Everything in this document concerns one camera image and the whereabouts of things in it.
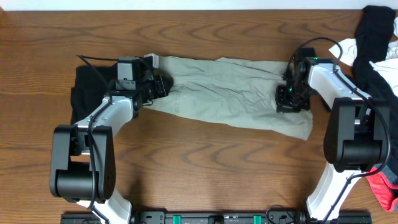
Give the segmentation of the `khaki green shorts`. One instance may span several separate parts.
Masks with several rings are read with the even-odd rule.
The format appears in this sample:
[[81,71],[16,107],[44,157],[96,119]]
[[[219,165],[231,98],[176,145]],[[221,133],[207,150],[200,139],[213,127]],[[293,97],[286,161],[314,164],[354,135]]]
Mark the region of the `khaki green shorts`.
[[277,112],[275,93],[284,84],[286,62],[235,58],[197,60],[160,57],[160,70],[174,80],[169,95],[154,100],[152,110],[179,117],[272,130],[307,140],[313,127],[310,111]]

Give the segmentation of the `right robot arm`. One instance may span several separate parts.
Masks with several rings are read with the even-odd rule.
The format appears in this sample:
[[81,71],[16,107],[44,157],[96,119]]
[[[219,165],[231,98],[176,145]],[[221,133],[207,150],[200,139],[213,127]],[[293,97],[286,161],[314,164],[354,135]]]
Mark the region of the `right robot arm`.
[[310,109],[310,96],[319,94],[330,110],[323,140],[326,166],[304,208],[293,223],[371,223],[369,212],[340,208],[362,177],[382,169],[391,151],[389,106],[374,100],[347,78],[332,58],[319,58],[300,48],[289,60],[286,81],[275,93],[276,111],[298,113]]

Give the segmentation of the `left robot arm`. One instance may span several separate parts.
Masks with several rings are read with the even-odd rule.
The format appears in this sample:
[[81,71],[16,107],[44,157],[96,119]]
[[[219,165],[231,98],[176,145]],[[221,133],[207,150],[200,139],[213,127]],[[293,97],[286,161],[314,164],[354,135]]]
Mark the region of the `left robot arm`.
[[88,212],[63,214],[61,223],[140,223],[132,203],[116,190],[113,138],[146,103],[167,96],[173,84],[153,68],[76,68],[71,123],[53,132],[50,191]]

